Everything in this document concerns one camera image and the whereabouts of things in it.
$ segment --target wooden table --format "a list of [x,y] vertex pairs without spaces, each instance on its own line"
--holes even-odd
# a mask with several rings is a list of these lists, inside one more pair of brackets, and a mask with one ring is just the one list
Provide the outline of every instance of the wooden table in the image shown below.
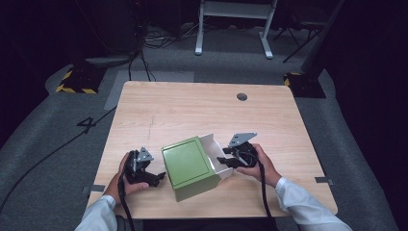
[[[238,93],[245,93],[241,101]],[[287,178],[307,189],[333,213],[337,206],[324,176],[299,110],[284,86],[196,83],[127,82],[115,112],[94,184],[108,186],[120,160],[130,150],[145,146],[155,160],[147,171],[166,171],[161,148],[194,136],[214,134],[226,147],[235,133],[256,132],[259,143]],[[276,193],[267,187],[274,217],[280,210]],[[102,195],[91,192],[89,205]],[[127,203],[134,218],[265,217],[261,184],[234,172],[218,186],[176,202],[166,177],[158,188],[131,195]],[[116,213],[125,216],[121,207]]]

